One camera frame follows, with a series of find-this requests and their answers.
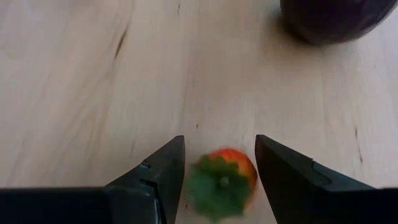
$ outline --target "wooden table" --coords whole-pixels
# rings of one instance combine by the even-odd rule
[[[0,2],[0,186],[103,185],[178,134],[187,165],[265,134],[375,187],[398,185],[398,11],[311,47],[278,0]],[[206,223],[185,208],[177,223]],[[246,218],[275,223],[259,193]]]

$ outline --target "light wooden surface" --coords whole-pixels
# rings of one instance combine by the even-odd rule
[[[188,164],[221,146],[254,159],[265,134],[398,186],[397,24],[315,48],[278,0],[3,0],[0,186],[103,185],[178,134]],[[186,203],[177,223],[206,223]],[[275,223],[262,187],[225,223]]]

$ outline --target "green calyx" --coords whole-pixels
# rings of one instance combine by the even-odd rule
[[[239,174],[238,164],[222,157],[203,156],[192,166],[187,187],[196,211],[214,222],[242,216],[251,195],[249,179]]]

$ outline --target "purple eggplant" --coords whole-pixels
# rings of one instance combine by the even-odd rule
[[[398,0],[280,0],[289,27],[313,44],[357,39],[373,30]]]

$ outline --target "strawberry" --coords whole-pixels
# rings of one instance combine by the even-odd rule
[[[217,222],[243,215],[257,183],[252,162],[235,149],[220,149],[192,165],[188,195],[196,211]]]

